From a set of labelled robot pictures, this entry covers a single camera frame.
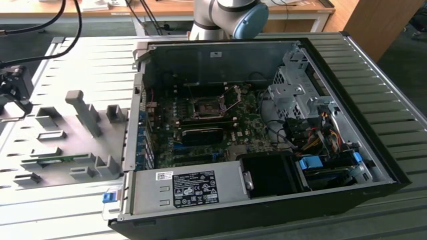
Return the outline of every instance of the motherboard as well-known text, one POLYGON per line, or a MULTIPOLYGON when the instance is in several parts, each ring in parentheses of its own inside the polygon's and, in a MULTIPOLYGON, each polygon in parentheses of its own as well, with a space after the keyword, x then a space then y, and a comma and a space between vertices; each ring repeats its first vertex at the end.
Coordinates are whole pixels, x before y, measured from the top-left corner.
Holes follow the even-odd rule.
POLYGON ((235 161, 240 154, 274 150, 259 114, 260 89, 224 85, 223 94, 179 88, 147 104, 156 169, 235 161))

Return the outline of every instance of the cable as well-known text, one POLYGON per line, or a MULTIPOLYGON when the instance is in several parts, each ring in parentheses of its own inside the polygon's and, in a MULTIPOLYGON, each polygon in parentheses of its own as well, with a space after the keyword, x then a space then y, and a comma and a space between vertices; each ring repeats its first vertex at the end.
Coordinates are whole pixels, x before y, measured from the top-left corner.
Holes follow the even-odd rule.
POLYGON ((156 20, 156 17, 155 17, 155 15, 153 15, 153 12, 152 12, 152 10, 151 10, 151 8, 149 8, 145 0, 139 0, 139 1, 140 1, 140 4, 141 4, 141 6, 143 6, 143 8, 144 8, 144 10, 145 10, 145 13, 147 13, 147 15, 148 15, 148 17, 149 17, 149 20, 151 20, 151 22, 152 22, 152 24, 153 24, 155 31, 157 32, 159 35, 163 35, 161 27, 160 27, 160 25, 159 25, 159 22, 157 22, 157 20, 156 20))
POLYGON ((259 119, 260 119, 260 122, 264 124, 267 130, 268 130, 270 132, 272 132, 274 134, 276 134, 280 138, 283 138, 283 140, 284 140, 284 142, 287 143, 287 145, 288 145, 294 150, 296 150, 298 147, 291 143, 291 141, 287 139, 287 137, 283 136, 279 132, 276 132, 276 131, 267 125, 267 123, 266 123, 266 121, 264 121, 264 118, 263 118, 263 100, 264 100, 264 97, 266 97, 266 94, 267 94, 267 90, 268 90, 268 89, 266 89, 266 91, 264 91, 264 93, 263 93, 263 95, 262 95, 260 103, 259 103, 259 119))
POLYGON ((39 25, 39 26, 33 26, 33 27, 28 27, 28 28, 23 28, 23 29, 17 29, 17 30, 4 30, 4 35, 13 35, 13 34, 24 34, 24 33, 29 33, 37 30, 44 29, 45 27, 51 26, 57 19, 61 17, 64 10, 65 10, 65 5, 67 5, 67 0, 61 0, 61 4, 60 4, 60 9, 57 14, 55 15, 55 17, 45 22, 44 24, 39 25))
POLYGON ((72 43, 69 44, 69 47, 65 49, 65 51, 55 54, 55 55, 49 55, 49 56, 36 56, 36 57, 28 57, 28 58, 23 58, 23 59, 17 59, 13 61, 7 61, 0 63, 0 69, 7 68, 9 66, 15 66, 15 65, 20 65, 23 63, 28 63, 28 62, 33 62, 33 61, 41 61, 41 60, 49 60, 49 59, 56 59, 60 58, 61 56, 64 56, 65 54, 69 53, 69 51, 73 49, 80 35, 81 35, 81 28, 83 28, 83 20, 81 20, 81 11, 80 11, 80 7, 79 7, 79 2, 77 0, 73 0, 73 4, 75 4, 75 10, 77 12, 77 18, 79 18, 79 27, 77 27, 77 32, 75 34, 75 38, 72 43))
MULTIPOLYGON (((284 128, 280 128, 279 131, 278 131, 278 133, 280 133, 280 131, 286 131, 286 129, 284 129, 284 128)), ((279 140, 279 135, 276 135, 276 141, 278 141, 278 142, 272 142, 272 143, 271 143, 271 145, 275 144, 275 146, 272 146, 272 147, 274 147, 274 149, 275 149, 276 151, 282 151, 282 150, 288 150, 288 149, 291 149, 291 147, 283 147, 283 148, 278 147, 279 144, 282 143, 280 140, 279 140)))
POLYGON ((125 5, 127 5, 128 9, 129 9, 131 12, 132 12, 132 15, 133 15, 136 21, 137 21, 137 23, 139 23, 139 26, 141 27, 141 29, 144 29, 145 35, 149 36, 148 31, 147 31, 147 29, 145 29, 145 27, 144 27, 144 23, 143 23, 143 21, 140 20, 139 16, 136 15, 136 13, 135 13, 135 11, 133 11, 133 8, 131 7, 131 3, 128 2, 128 0, 124 0, 124 1, 125 1, 125 5))
POLYGON ((288 10, 288 6, 296 7, 298 5, 296 5, 296 4, 290 5, 290 4, 287 4, 283 0, 280 0, 280 2, 282 2, 283 4, 276 3, 274 0, 270 0, 270 1, 271 1, 275 5, 278 5, 278 6, 286 6, 286 20, 284 20, 284 29, 283 29, 283 32, 286 33, 286 32, 287 32, 287 26, 288 26, 288 20, 290 20, 290 10, 288 10))

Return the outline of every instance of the green circuit board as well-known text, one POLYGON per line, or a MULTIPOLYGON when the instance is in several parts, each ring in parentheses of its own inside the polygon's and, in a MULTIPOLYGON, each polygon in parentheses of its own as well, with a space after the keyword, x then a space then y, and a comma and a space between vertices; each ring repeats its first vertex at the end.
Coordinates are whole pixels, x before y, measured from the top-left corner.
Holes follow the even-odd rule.
MULTIPOLYGON (((258 95, 256 90, 242 91, 242 101, 227 111, 228 119, 236 118, 235 124, 223 128, 220 143, 191 147, 183 146, 180 136, 184 129, 176 125, 176 121, 186 121, 192 115, 191 99, 163 98, 157 102, 156 117, 151 118, 155 168, 234 161, 239 154, 272 151, 258 113, 258 95)), ((231 94, 228 97, 227 101, 232 102, 235 96, 231 94)))

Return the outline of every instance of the blue plastic tab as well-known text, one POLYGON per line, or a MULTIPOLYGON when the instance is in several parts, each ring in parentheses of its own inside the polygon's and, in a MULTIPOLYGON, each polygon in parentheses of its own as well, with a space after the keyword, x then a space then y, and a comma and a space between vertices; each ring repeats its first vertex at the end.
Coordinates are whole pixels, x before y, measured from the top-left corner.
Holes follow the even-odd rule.
POLYGON ((323 163, 320 157, 318 156, 306 156, 299 160, 299 165, 303 170, 322 168, 323 163))
POLYGON ((104 204, 117 202, 117 192, 105 192, 103 194, 101 202, 104 204))
POLYGON ((360 153, 355 152, 355 153, 352 154, 352 156, 354 156, 354 159, 358 161, 358 163, 360 163, 360 162, 362 162, 360 153))

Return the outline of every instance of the warning label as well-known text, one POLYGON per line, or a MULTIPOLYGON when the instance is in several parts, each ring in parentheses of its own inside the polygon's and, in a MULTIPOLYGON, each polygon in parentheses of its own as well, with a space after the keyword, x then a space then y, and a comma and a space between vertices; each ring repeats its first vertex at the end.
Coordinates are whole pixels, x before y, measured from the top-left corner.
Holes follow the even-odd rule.
POLYGON ((214 171, 173 175, 172 181, 177 209, 220 202, 214 171))

